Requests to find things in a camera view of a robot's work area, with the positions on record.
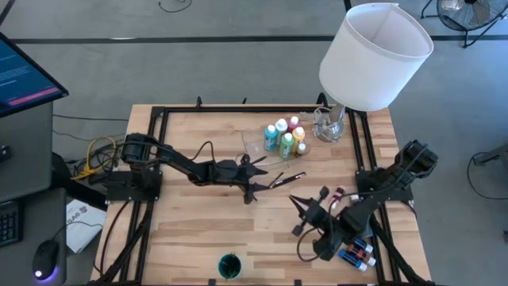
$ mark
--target table lamp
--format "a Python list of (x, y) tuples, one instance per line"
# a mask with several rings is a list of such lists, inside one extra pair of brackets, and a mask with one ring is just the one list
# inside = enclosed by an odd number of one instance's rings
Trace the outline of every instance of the table lamp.
[(316, 110), (316, 136), (338, 141), (345, 107), (388, 107), (432, 51), (429, 34), (398, 4), (352, 7), (319, 69), (321, 85), (338, 104), (328, 116)]

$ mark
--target keyboard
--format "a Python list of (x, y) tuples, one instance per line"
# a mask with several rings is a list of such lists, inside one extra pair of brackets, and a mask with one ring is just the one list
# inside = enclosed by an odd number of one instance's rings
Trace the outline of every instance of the keyboard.
[(17, 201), (0, 203), (0, 247), (22, 239), (21, 210)]

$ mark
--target floor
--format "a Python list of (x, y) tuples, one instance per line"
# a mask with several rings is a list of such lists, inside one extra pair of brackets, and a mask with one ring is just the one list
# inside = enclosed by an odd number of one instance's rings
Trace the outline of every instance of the floor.
[[(7, 2), (0, 0), (0, 5)], [(353, 5), (364, 1), (353, 0)], [(438, 19), (421, 20), (425, 0), (400, 0), (430, 35), (456, 35)], [(164, 0), (166, 9), (177, 1)], [(435, 4), (429, 14), (435, 12)], [(18, 0), (0, 31), (11, 38), (185, 37), (334, 34), (340, 0), (194, 0), (166, 14), (155, 0)], [(489, 34), (508, 34), (501, 21)], [(417, 138), (440, 156), (433, 174), (413, 185), (418, 225), (438, 284), (506, 284), (508, 201), (468, 186), (473, 153), (508, 142), (508, 41), (436, 41), (434, 53), (390, 106), (398, 142)], [(134, 103), (304, 103), (322, 90), (318, 66), (329, 43), (23, 44), (71, 96), (55, 113), (127, 118)], [(123, 122), (55, 119), (56, 131), (92, 138), (125, 130)], [(87, 143), (54, 136), (54, 150), (82, 157)], [(508, 196), (499, 162), (471, 170), (477, 189)], [(68, 260), (68, 284), (88, 281), (97, 243)]]

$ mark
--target wooden table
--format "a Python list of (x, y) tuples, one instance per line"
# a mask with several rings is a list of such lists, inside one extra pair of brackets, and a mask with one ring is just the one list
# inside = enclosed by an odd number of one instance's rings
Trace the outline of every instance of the wooden table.
[[(127, 133), (147, 133), (151, 109), (150, 105), (133, 106)], [(297, 114), (174, 113), (169, 115), (165, 143), (192, 157), (203, 142), (210, 140), (214, 143), (216, 160), (232, 159), (245, 152), (242, 136), (262, 134), (268, 124), (293, 115)], [(388, 109), (371, 112), (368, 118), (378, 165), (388, 166), (398, 152), (390, 113)], [(357, 125), (368, 166), (364, 133), (358, 118)], [(250, 205), (243, 204), (242, 192), (237, 187), (195, 187), (183, 174), (163, 166), (164, 185), (155, 204), (143, 284), (208, 284), (208, 279), (217, 279), (217, 284), (293, 284), (296, 279), (302, 280), (304, 285), (376, 283), (372, 267), (360, 272), (338, 258), (306, 263), (296, 255), (298, 238), (291, 230), (300, 219), (288, 195), (317, 198), (322, 186), (333, 190), (338, 185), (346, 186), (347, 191), (356, 191), (353, 176), (357, 165), (347, 116), (345, 132), (338, 143), (325, 143), (314, 137), (311, 121), (303, 122), (303, 126), (310, 153), (297, 164), (290, 164), (285, 176), (301, 171), (307, 176), (275, 190), (258, 193), (259, 201)], [(155, 134), (159, 133), (159, 128), (160, 122), (156, 124)], [(210, 149), (206, 147), (197, 161), (209, 159)], [(271, 170), (266, 176), (254, 177), (252, 182), (267, 184), (278, 174), (279, 170)], [(110, 228), (121, 205), (112, 203), (109, 206), (105, 230)], [(416, 273), (430, 279), (413, 213), (398, 202), (387, 203), (387, 209), (394, 243)], [(131, 210), (132, 203), (114, 227), (106, 251), (106, 268), (125, 245)], [(105, 236), (106, 231), (103, 231), (99, 250)], [(302, 243), (304, 257), (314, 255), (311, 242), (317, 237), (317, 234), (309, 235)], [(387, 280), (391, 280), (386, 251), (384, 248), (381, 251)], [(129, 279), (134, 277), (137, 253), (135, 249)], [(242, 270), (236, 280), (223, 280), (218, 273), (218, 260), (227, 253), (235, 253), (241, 259)], [(92, 279), (97, 278), (98, 272), (94, 271)]]

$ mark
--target monitor screen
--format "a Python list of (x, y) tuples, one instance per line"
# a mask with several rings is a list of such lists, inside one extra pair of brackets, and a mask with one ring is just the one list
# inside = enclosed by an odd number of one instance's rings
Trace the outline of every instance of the monitor screen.
[(0, 36), (0, 118), (67, 95), (41, 67)]

